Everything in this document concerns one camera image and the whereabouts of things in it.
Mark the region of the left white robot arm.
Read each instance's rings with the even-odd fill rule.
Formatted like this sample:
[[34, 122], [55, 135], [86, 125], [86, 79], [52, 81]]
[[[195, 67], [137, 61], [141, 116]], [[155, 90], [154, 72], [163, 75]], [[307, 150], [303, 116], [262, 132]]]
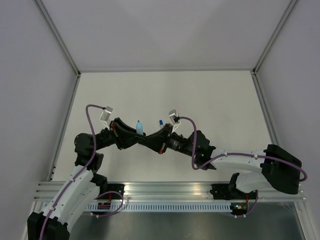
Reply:
[[94, 200], [113, 197], [120, 200], [119, 206], [111, 216], [120, 211], [124, 205], [123, 193], [108, 186], [107, 177], [98, 174], [104, 155], [97, 150], [119, 144], [126, 149], [127, 143], [134, 145], [146, 137], [140, 122], [135, 128], [123, 124], [119, 119], [111, 122], [100, 133], [81, 133], [75, 138], [77, 158], [69, 180], [67, 180], [55, 197], [39, 213], [32, 212], [27, 219], [27, 237], [30, 240], [68, 240], [71, 231]]

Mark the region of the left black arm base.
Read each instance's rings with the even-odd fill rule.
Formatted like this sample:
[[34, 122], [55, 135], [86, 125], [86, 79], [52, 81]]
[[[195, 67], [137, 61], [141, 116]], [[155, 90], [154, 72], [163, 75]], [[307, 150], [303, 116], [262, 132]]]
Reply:
[[99, 187], [99, 195], [97, 200], [121, 200], [124, 192], [125, 185], [122, 183], [108, 183], [107, 177], [96, 174], [91, 182]]

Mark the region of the blue capped clear pen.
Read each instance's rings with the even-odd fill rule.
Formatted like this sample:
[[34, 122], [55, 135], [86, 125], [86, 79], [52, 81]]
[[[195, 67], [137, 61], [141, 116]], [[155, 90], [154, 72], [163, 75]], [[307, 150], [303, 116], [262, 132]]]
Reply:
[[163, 128], [163, 127], [164, 127], [164, 123], [163, 123], [163, 121], [162, 121], [162, 120], [159, 120], [159, 125], [160, 125], [160, 127], [161, 127], [161, 128]]

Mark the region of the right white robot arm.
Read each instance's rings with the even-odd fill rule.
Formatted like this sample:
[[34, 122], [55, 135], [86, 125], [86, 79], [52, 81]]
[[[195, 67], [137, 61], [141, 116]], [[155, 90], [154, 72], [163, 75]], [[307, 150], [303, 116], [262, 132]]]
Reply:
[[163, 154], [166, 149], [191, 157], [194, 170], [233, 169], [228, 185], [228, 194], [235, 199], [256, 190], [275, 189], [278, 192], [296, 195], [300, 182], [307, 176], [302, 162], [278, 145], [269, 144], [264, 150], [233, 151], [218, 148], [198, 129], [185, 138], [178, 135], [177, 125], [167, 124], [151, 135], [145, 135], [141, 123], [136, 124], [136, 133], [143, 137], [141, 145]]

